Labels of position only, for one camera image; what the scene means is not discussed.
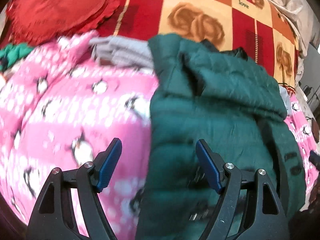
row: bed sheet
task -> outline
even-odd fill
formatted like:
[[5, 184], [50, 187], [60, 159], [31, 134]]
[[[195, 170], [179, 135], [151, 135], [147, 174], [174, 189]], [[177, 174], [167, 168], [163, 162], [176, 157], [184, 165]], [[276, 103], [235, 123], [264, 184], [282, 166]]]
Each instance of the bed sheet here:
[[[138, 218], [130, 201], [147, 173], [149, 103], [158, 82], [152, 73], [84, 60], [95, 36], [36, 48], [1, 91], [0, 193], [27, 224], [54, 167], [78, 168], [118, 137], [123, 152], [99, 198], [118, 239], [134, 239]], [[87, 235], [76, 190], [72, 199], [79, 232]]]

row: green cloth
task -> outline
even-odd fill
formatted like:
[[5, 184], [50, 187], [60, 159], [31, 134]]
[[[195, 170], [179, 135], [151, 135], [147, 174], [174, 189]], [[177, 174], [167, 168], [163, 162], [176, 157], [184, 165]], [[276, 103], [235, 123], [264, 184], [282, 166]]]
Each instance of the green cloth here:
[[8, 64], [0, 64], [0, 72], [4, 72], [13, 66], [19, 59], [24, 58], [33, 51], [34, 47], [29, 47], [26, 43], [21, 43], [19, 45], [8, 44], [6, 47], [0, 50], [0, 60], [6, 57]]
[[[242, 170], [264, 168], [275, 187], [277, 149], [288, 181], [282, 203], [292, 217], [305, 203], [305, 173], [276, 80], [250, 58], [213, 53], [175, 34], [155, 36], [149, 47], [160, 84], [150, 104], [152, 144], [136, 240], [201, 236], [208, 221], [189, 221], [190, 214], [219, 196], [206, 186], [188, 187], [199, 167], [199, 139]], [[287, 153], [295, 157], [285, 160]], [[240, 220], [241, 214], [232, 234]]]

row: metal screw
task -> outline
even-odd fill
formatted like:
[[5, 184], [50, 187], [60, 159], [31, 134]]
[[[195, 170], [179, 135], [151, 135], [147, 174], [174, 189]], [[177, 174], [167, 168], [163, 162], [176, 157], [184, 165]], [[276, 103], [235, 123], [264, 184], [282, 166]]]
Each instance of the metal screw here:
[[93, 162], [86, 162], [86, 163], [84, 164], [84, 166], [85, 166], [86, 168], [91, 168], [92, 165], [93, 165]]
[[235, 166], [232, 163], [226, 163], [226, 168], [232, 170]]
[[52, 170], [52, 173], [53, 173], [53, 174], [59, 173], [59, 168], [54, 168], [54, 169]]
[[264, 169], [259, 169], [258, 172], [261, 174], [261, 175], [265, 175], [266, 174], [266, 171]]

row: yellow square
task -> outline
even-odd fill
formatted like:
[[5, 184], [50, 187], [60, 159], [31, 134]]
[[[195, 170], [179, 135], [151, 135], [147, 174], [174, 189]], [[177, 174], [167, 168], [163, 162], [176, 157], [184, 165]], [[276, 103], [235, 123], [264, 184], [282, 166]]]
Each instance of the yellow square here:
[[232, 50], [232, 8], [216, 0], [164, 0], [159, 33], [177, 33], [219, 50]]
[[294, 45], [277, 30], [273, 29], [275, 46], [275, 72], [273, 77], [278, 83], [294, 88]]
[[232, 0], [232, 7], [272, 28], [271, 8], [268, 0], [260, 0], [259, 5], [252, 0]]

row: bed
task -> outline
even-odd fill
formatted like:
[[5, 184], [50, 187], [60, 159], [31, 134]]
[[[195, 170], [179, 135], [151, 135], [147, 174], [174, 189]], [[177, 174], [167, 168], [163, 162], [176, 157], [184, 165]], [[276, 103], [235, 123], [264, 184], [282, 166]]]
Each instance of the bed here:
[[[145, 109], [157, 80], [152, 71], [134, 67], [101, 68], [87, 53], [89, 39], [121, 35], [147, 40], [158, 33], [175, 32], [197, 42], [207, 39], [219, 50], [242, 47], [293, 95], [304, 43], [293, 31], [298, 28], [275, 4], [274, 0], [120, 0], [119, 9], [97, 32], [35, 48], [0, 93], [0, 193], [16, 218], [28, 223], [36, 197], [54, 167], [77, 168], [119, 137], [124, 161], [111, 181], [114, 190], [103, 192], [100, 200], [102, 206], [108, 205], [105, 213], [118, 239], [134, 238], [138, 217], [132, 200], [139, 198], [143, 187], [150, 150]], [[10, 31], [9, 27], [2, 35], [2, 46]], [[143, 114], [132, 107], [137, 98], [142, 105], [135, 107], [144, 109]], [[311, 133], [297, 132], [308, 126], [301, 117], [300, 98], [291, 98], [299, 126], [292, 126], [290, 118], [286, 123], [297, 141], [308, 141], [308, 149], [316, 150]], [[306, 209], [318, 172], [308, 163], [308, 152], [302, 147], [300, 152], [305, 161]], [[129, 162], [132, 155], [135, 161]], [[85, 235], [76, 192], [73, 201], [79, 231]]]

